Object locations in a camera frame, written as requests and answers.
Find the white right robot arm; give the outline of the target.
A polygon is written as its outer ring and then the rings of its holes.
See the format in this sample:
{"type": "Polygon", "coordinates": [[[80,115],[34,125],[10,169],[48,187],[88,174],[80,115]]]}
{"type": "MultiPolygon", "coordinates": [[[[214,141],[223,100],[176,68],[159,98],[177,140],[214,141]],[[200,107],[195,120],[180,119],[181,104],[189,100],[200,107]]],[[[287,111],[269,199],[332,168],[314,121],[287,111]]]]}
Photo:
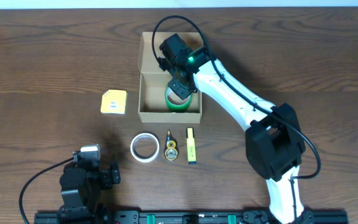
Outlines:
{"type": "Polygon", "coordinates": [[[305,139],[295,110],[257,96],[236,80],[214,57],[207,45],[196,50],[173,34],[159,46],[159,67],[172,79],[168,90],[188,101],[197,91],[207,94],[240,125],[246,137],[246,157],[252,168],[266,180],[269,209],[280,223],[299,220],[300,202],[297,174],[305,139]]]}

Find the green tape roll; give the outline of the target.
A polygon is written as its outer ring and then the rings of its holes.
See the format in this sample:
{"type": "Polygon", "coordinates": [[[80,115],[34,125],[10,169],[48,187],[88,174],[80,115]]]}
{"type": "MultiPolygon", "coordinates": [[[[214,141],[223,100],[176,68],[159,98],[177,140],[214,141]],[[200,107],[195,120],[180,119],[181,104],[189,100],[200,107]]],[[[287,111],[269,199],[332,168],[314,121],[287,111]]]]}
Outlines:
{"type": "Polygon", "coordinates": [[[173,93],[173,90],[170,87],[166,87],[164,97],[165,97],[165,104],[166,104],[167,108],[174,112],[186,111],[191,105],[193,96],[192,95],[188,96],[185,99],[185,102],[182,104],[175,104],[175,103],[171,102],[168,98],[172,93],[173,93]]]}

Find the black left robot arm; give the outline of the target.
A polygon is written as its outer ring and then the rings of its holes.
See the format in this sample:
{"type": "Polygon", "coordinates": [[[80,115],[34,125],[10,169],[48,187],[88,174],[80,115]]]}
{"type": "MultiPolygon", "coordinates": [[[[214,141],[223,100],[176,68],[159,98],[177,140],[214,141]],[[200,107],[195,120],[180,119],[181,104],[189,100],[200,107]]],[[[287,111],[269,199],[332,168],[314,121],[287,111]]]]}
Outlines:
{"type": "Polygon", "coordinates": [[[121,182],[117,162],[101,169],[97,159],[81,159],[63,170],[60,177],[63,206],[58,210],[58,223],[114,223],[114,217],[101,204],[103,190],[121,182]]]}

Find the yellow highlighter marker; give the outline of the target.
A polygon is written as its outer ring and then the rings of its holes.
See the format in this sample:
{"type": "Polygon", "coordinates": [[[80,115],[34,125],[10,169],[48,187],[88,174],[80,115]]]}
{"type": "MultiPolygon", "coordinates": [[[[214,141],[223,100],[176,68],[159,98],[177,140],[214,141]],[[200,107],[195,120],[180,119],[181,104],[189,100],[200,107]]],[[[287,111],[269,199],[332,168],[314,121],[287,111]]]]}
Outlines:
{"type": "Polygon", "coordinates": [[[186,129],[186,148],[189,164],[196,164],[196,144],[193,128],[186,129]]]}

